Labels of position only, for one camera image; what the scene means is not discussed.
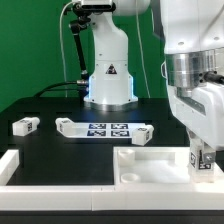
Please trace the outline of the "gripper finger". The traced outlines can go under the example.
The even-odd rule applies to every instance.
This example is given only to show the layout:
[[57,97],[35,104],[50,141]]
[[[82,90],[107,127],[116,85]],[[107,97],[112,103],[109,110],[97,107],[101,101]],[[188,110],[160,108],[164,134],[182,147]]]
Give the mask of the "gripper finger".
[[193,149],[199,149],[202,147],[202,140],[191,130],[187,130],[187,134],[190,141],[190,147]]
[[216,151],[210,147],[207,143],[202,147],[202,161],[205,165],[211,165],[215,162]]

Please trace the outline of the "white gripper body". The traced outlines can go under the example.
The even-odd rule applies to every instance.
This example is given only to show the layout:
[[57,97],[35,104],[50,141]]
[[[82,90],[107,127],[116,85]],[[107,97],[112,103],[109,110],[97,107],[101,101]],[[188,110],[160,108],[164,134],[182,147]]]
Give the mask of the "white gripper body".
[[224,150],[224,86],[208,83],[194,88],[188,102],[167,86],[172,114],[214,150]]

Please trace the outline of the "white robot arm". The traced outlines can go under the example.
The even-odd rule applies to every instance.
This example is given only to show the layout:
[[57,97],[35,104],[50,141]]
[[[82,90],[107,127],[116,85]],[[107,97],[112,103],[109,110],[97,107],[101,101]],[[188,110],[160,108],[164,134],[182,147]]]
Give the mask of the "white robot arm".
[[137,100],[127,71],[124,32],[112,17],[153,11],[165,39],[165,78],[173,115],[189,131],[193,160],[215,162],[224,149],[224,0],[81,0],[91,18],[95,71],[87,105],[119,109]]

